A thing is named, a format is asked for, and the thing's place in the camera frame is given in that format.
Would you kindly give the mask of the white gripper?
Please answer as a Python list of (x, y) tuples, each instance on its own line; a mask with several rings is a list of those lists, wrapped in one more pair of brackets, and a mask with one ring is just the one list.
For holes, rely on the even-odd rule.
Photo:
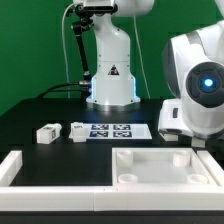
[(159, 114), (158, 131), (162, 134), (192, 136), (192, 130), (184, 123), (179, 99), (164, 100)]

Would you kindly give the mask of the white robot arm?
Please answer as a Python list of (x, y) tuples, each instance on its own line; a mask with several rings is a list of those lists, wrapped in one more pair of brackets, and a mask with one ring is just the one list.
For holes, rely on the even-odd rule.
[[(109, 111), (140, 102), (130, 72), (130, 38), (111, 18), (149, 13), (155, 0), (73, 0), (79, 22), (76, 36), (93, 29), (97, 72), (90, 80), (91, 107)], [(223, 19), (214, 25), (172, 38), (163, 54), (163, 69), (174, 97), (163, 102), (158, 131), (163, 137), (185, 135), (208, 140), (224, 137), (224, 0), (214, 0)]]

